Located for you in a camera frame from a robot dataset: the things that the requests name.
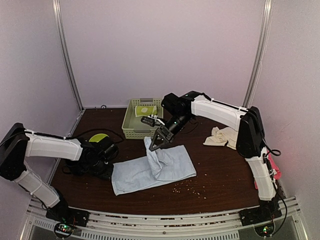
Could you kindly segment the light blue towel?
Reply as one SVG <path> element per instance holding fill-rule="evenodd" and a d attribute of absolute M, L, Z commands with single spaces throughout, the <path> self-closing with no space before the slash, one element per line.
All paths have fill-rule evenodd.
<path fill-rule="evenodd" d="M 134 193 L 195 177 L 197 171 L 184 145 L 151 151 L 144 138 L 146 156 L 114 164 L 111 184 L 116 196 Z"/>

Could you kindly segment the pale green plastic basket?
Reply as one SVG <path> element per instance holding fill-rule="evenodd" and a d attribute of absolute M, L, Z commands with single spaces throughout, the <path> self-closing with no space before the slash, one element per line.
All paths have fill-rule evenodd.
<path fill-rule="evenodd" d="M 141 122 L 142 117 L 136 117 L 136 106 L 157 107 L 157 115 L 164 117 L 164 109 L 161 106 L 161 98 L 132 98 L 126 109 L 122 131 L 127 140 L 143 140 L 144 137 L 152 137 L 156 127 L 151 127 Z"/>

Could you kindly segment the green patterned towel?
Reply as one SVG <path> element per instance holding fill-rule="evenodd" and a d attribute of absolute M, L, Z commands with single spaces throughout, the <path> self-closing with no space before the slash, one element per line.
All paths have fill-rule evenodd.
<path fill-rule="evenodd" d="M 156 105 L 136 105 L 134 108 L 134 114 L 136 118 L 157 115 L 158 108 Z"/>

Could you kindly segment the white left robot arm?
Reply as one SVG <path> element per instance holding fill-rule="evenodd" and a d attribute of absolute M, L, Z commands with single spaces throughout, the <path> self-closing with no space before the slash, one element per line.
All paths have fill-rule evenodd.
<path fill-rule="evenodd" d="M 15 123 L 0 142 L 0 176 L 13 181 L 41 200 L 61 222 L 72 218 L 72 211 L 64 197 L 42 181 L 25 162 L 29 157 L 47 157 L 66 161 L 73 175 L 89 173 L 109 179 L 113 171 L 111 161 L 118 154 L 116 143 L 107 135 L 90 141 L 82 137 L 62 137 L 35 132 Z"/>

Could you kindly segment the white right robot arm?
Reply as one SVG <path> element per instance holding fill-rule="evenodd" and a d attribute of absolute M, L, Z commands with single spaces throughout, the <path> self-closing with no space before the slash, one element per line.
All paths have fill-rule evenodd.
<path fill-rule="evenodd" d="M 261 201 L 272 201 L 276 194 L 275 171 L 269 162 L 269 155 L 280 156 L 281 152 L 271 149 L 265 140 L 265 131 L 257 107 L 239 107 L 210 98 L 203 92 L 190 91 L 182 96 L 169 93 L 161 106 L 171 114 L 169 120 L 158 116 L 143 116 L 141 122 L 156 127 L 150 151 L 172 143 L 192 118 L 204 117 L 221 123 L 237 132 L 235 149 L 245 158 L 258 187 Z"/>

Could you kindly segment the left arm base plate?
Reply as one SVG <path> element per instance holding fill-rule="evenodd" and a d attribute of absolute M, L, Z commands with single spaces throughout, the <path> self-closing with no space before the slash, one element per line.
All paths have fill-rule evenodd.
<path fill-rule="evenodd" d="M 58 222 L 66 223 L 76 227 L 86 227 L 89 220 L 90 213 L 86 210 L 75 208 L 68 208 L 66 213 L 62 216 L 58 215 L 52 209 L 46 211 L 45 217 Z"/>

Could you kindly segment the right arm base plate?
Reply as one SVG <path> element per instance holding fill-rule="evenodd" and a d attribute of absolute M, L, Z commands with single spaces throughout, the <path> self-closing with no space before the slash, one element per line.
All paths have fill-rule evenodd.
<path fill-rule="evenodd" d="M 271 211 L 267 207 L 245 208 L 239 211 L 239 218 L 242 226 L 256 225 L 263 222 L 271 222 L 275 218 L 282 216 L 282 211 L 276 209 Z"/>

